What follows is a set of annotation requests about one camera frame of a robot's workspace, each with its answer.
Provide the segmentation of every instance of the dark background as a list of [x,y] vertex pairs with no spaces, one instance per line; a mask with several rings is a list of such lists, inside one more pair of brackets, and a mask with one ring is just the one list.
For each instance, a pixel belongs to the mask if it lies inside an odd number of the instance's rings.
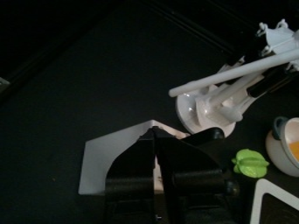
[[[298,1],[0,1],[0,223],[102,223],[103,198],[79,196],[85,143],[155,119],[185,130],[167,92],[214,74],[238,46],[282,18],[298,29]],[[224,146],[268,157],[277,116],[299,116],[296,82],[264,96]],[[256,180],[240,175],[244,212]],[[273,165],[266,176],[299,196]]]

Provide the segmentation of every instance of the black table surface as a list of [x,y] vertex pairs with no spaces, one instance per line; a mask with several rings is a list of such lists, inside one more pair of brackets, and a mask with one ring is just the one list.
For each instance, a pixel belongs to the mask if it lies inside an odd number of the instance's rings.
[[[86,142],[153,119],[186,131],[169,90],[216,74],[228,57],[138,2],[99,20],[0,105],[0,223],[102,223],[103,197],[79,195]],[[222,166],[245,148],[269,160],[276,117],[299,116],[294,88],[265,95],[210,149]],[[250,196],[257,180],[236,178]],[[273,164],[266,179],[299,197],[299,179]]]

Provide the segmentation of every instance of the green object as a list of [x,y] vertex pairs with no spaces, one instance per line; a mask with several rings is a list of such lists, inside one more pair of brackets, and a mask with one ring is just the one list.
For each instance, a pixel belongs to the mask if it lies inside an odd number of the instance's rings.
[[254,150],[241,150],[237,158],[232,159],[236,164],[234,172],[242,173],[252,178],[264,178],[268,175],[269,162],[262,154]]

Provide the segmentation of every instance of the white bowl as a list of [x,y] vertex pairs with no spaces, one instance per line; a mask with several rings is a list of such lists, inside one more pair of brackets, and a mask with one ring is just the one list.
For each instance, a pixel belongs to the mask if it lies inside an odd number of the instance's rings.
[[281,121],[281,124],[274,126],[266,137],[268,154],[284,173],[299,177],[299,161],[289,147],[290,143],[299,141],[299,118]]

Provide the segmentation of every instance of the yellow liquid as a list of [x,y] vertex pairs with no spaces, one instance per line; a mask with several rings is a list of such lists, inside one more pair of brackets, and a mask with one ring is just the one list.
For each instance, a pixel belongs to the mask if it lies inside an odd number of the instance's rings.
[[294,142],[289,144],[292,152],[294,153],[296,159],[299,161],[299,142]]

